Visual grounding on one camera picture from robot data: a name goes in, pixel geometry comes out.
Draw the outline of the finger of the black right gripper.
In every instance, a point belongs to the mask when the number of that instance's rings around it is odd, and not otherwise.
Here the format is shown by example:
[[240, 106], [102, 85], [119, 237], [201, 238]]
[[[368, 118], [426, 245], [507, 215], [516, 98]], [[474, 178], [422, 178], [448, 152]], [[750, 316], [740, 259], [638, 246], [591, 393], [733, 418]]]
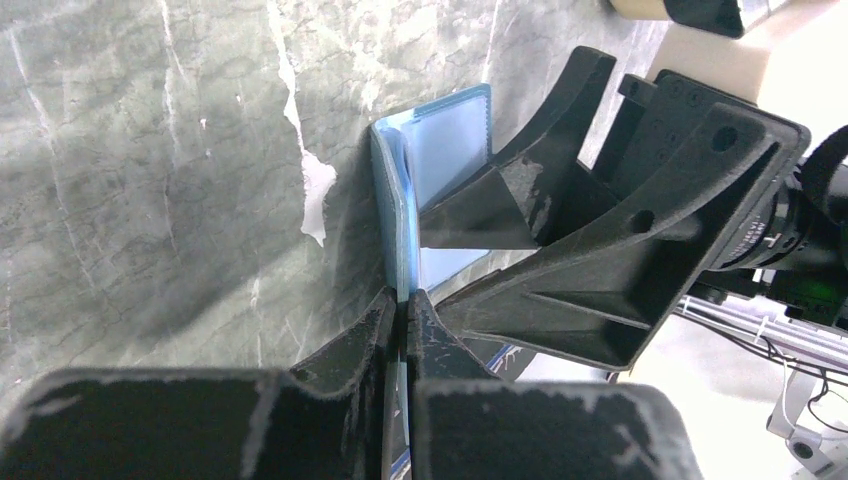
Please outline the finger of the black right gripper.
[[612, 55], [576, 47], [526, 125], [483, 167], [427, 205], [419, 218], [422, 246], [527, 250], [542, 244], [615, 65]]
[[669, 161], [614, 208], [452, 294], [437, 313], [462, 337], [629, 369], [810, 140], [802, 125], [716, 105]]

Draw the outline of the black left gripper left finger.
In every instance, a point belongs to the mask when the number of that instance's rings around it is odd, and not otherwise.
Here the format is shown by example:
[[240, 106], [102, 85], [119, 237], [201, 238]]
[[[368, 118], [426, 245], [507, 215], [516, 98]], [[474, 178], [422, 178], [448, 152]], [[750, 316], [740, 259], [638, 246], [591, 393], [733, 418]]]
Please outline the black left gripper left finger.
[[1, 431], [5, 479], [383, 479], [396, 294], [288, 369], [72, 368]]

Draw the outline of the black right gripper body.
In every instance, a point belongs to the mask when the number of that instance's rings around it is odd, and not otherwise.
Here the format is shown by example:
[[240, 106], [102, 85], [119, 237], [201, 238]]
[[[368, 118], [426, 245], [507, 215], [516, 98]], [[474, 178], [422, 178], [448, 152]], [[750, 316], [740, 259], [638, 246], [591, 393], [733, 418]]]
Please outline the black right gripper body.
[[[654, 82], [627, 75], [624, 98], [594, 170], [622, 199], [665, 165], [719, 104], [752, 102], [671, 70]], [[801, 157], [779, 187], [752, 207], [699, 284], [749, 295], [734, 270], [770, 269], [761, 294], [787, 307], [791, 318], [847, 315], [847, 129], [830, 134]]]

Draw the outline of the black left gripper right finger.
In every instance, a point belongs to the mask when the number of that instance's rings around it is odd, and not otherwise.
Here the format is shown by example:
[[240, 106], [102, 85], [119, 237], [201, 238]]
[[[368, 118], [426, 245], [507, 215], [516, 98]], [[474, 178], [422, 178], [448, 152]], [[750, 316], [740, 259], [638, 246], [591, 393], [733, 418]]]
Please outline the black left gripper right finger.
[[416, 479], [698, 479], [678, 410], [658, 389], [510, 382], [408, 301], [407, 365]]

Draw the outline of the blue leather card holder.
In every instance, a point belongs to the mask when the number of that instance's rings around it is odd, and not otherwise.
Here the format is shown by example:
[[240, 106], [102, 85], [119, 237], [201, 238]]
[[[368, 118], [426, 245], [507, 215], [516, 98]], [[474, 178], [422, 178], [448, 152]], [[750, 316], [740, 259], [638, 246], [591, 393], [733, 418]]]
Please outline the blue leather card holder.
[[387, 284], [401, 303], [482, 258], [480, 249], [421, 244], [419, 216], [492, 154], [491, 87], [466, 88], [373, 122], [368, 129]]

